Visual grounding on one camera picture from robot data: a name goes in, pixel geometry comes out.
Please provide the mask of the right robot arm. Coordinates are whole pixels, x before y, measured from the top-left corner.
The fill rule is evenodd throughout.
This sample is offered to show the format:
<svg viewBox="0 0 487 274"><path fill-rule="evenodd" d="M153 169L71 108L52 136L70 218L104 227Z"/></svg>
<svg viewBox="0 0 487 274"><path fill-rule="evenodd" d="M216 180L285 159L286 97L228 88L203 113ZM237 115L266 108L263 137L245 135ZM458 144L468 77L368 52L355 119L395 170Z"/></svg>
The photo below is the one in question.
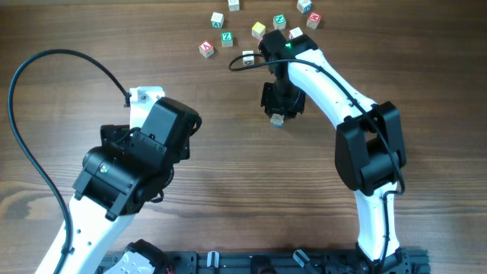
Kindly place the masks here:
<svg viewBox="0 0 487 274"><path fill-rule="evenodd" d="M259 39L258 49L275 76L263 87L265 113L282 125L303 113L307 97L324 112L336 130L337 172L357 202L358 250L375 272L391 269L400 251L394 198L405 190L400 169L406 150L398 109L354 89L305 34L287 40L274 30Z"/></svg>

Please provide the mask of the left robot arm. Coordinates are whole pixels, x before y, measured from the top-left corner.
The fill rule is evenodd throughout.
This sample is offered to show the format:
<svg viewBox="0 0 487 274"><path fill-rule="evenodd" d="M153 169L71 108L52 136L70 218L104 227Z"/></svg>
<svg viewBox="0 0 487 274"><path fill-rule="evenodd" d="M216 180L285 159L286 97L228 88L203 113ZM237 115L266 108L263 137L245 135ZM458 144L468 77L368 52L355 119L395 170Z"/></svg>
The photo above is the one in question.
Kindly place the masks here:
<svg viewBox="0 0 487 274"><path fill-rule="evenodd" d="M59 230L38 273L93 273L146 202L159 202L173 166L189 157L200 115L169 97L132 100L127 126L102 126L82 161Z"/></svg>

